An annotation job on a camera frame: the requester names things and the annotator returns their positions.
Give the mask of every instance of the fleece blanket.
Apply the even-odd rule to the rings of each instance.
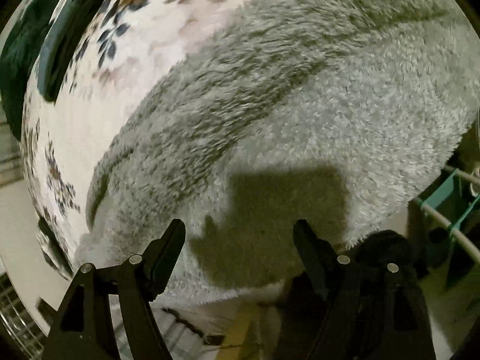
[[[168,305],[297,275],[292,226],[352,245],[438,176],[479,106],[454,0],[251,0],[162,78],[97,165],[76,264],[186,245]]]

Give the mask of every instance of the striped fabric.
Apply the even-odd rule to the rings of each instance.
[[[23,178],[20,146],[10,132],[0,106],[0,187]]]

